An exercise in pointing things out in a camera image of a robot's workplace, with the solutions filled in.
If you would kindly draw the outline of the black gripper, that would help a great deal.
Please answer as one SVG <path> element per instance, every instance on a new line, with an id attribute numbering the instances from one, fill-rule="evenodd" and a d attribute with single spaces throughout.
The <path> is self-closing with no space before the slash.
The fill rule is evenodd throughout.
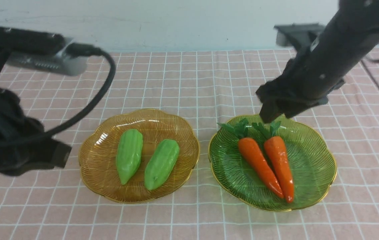
<path id="1" fill-rule="evenodd" d="M 0 50 L 0 72 L 9 56 L 7 50 Z M 0 88 L 0 142 L 44 132 L 39 120 L 25 116 L 17 94 Z M 51 137 L 35 143 L 0 147 L 0 174 L 21 176 L 32 170 L 64 168 L 71 149 L 68 144 Z"/>
<path id="2" fill-rule="evenodd" d="M 264 123 L 272 123 L 282 114 L 290 119 L 310 108 L 325 105 L 329 101 L 328 94 L 344 85 L 344 79 L 340 78 L 319 97 L 312 98 L 303 94 L 304 90 L 312 92 L 314 88 L 313 84 L 303 87 L 309 70 L 305 62 L 310 54 L 310 47 L 302 47 L 294 58 L 287 61 L 281 75 L 256 90 L 256 96 L 262 103 L 259 115 Z"/>

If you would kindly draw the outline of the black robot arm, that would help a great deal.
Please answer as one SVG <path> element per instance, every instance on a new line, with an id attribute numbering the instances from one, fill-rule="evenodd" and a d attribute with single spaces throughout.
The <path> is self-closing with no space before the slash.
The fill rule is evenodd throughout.
<path id="1" fill-rule="evenodd" d="M 292 24 L 275 29 L 277 42 L 293 46 L 297 55 L 280 76 L 256 91 L 264 123 L 280 115 L 293 118 L 328 102 L 328 94 L 344 84 L 343 77 L 379 45 L 379 0 L 341 0 L 327 26 Z M 107 51 L 61 34 L 0 26 L 0 72 L 9 64 L 77 76 L 86 71 L 87 58 L 92 56 L 104 57 L 109 63 L 103 86 L 80 112 L 49 131 L 24 114 L 17 94 L 0 88 L 1 174 L 20 176 L 31 170 L 64 168 L 72 148 L 53 136 L 95 109 L 113 83 L 116 62 Z"/>

